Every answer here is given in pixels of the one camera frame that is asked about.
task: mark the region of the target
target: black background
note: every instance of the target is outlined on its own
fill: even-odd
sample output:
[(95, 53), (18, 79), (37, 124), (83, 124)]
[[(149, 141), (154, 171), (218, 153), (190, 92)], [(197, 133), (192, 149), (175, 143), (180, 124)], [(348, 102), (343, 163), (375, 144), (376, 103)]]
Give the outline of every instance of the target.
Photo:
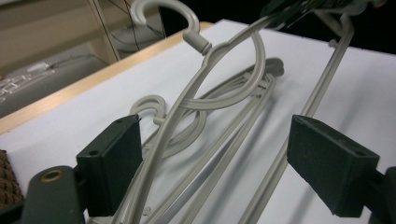
[[(222, 19), (251, 24), (260, 18), (260, 12), (268, 3), (264, 1), (235, 0), (181, 0), (190, 7), (200, 21), (217, 22)], [(388, 2), (373, 8), (370, 4), (358, 16), (351, 17), (355, 35), (351, 46), (396, 54), (395, 2)], [(187, 22), (176, 12), (160, 8), (166, 35), (171, 35), (187, 27)], [(281, 32), (329, 41), (333, 34), (314, 14), (303, 17), (288, 29)]]

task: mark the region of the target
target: hanger hook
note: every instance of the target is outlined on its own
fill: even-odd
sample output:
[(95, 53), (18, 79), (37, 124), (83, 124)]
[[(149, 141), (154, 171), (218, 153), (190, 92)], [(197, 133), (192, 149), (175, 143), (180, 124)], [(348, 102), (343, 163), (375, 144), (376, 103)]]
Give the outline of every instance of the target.
[(181, 14), (189, 23), (189, 27), (183, 32), (184, 40), (203, 55), (207, 54), (212, 45), (204, 39), (200, 32), (198, 17), (186, 5), (175, 0), (135, 0), (131, 6), (131, 17), (137, 25), (147, 25), (144, 11), (151, 7), (167, 7)]

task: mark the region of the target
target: wooden edge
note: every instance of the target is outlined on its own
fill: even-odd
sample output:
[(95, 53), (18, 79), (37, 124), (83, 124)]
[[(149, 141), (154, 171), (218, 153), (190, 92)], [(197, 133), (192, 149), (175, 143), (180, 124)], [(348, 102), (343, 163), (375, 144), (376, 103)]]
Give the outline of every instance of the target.
[[(204, 30), (210, 27), (212, 23), (201, 22), (201, 29)], [(7, 115), (0, 119), (0, 134), (9, 133), (11, 130), (18, 126), (28, 122), (31, 119), (35, 119), (59, 105), (66, 103), (67, 101), (79, 96), (85, 91), (101, 84), (102, 82), (109, 80), (117, 74), (130, 69), (142, 62), (147, 61), (151, 57), (160, 54), (161, 52), (172, 48), (176, 44), (182, 41), (181, 32), (167, 37), (146, 49), (143, 49), (136, 54), (125, 58), (118, 63), (111, 64), (110, 66), (90, 75), (82, 80), (67, 86), (55, 93), (38, 100), (10, 115)]]

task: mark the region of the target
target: floor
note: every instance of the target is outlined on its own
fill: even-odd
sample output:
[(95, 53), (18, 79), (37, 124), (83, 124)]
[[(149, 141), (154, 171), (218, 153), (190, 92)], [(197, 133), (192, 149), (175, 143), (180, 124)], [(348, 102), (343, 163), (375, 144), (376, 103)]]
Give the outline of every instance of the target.
[[(122, 59), (164, 38), (159, 15), (149, 17), (148, 24), (149, 28), (124, 27), (112, 32)], [(0, 118), (107, 66), (82, 44), (7, 74), (0, 81)]]

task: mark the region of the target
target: white surface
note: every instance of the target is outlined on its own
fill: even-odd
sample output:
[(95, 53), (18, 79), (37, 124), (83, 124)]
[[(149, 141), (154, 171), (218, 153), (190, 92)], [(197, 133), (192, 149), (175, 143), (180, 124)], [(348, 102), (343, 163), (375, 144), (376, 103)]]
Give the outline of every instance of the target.
[[(214, 45), (228, 40), (246, 25), (221, 21), (203, 32)], [(286, 73), (277, 80), (275, 93), (252, 133), (212, 192), (194, 223), (236, 223), (262, 181), (272, 159), (289, 132), (292, 114), (300, 113), (309, 93), (330, 59), (326, 43), (273, 31), (261, 31), (268, 57), (281, 58)], [(75, 156), (110, 122), (128, 115), (140, 97), (160, 94), (171, 106), (202, 62), (194, 49), (181, 43), (110, 79), (47, 114), (0, 136), (23, 192), (29, 179), (55, 165), (75, 166)], [(252, 41), (227, 55), (199, 94), (254, 62)], [(345, 133), (381, 156), (378, 170), (396, 164), (396, 57), (362, 49), (349, 49), (315, 118)], [(210, 144), (240, 106), (209, 116), (191, 148), (163, 161), (148, 196), (153, 209)], [(142, 138), (155, 126), (141, 121)], [(367, 223), (363, 218), (339, 218), (290, 168), (282, 177), (260, 223)]]

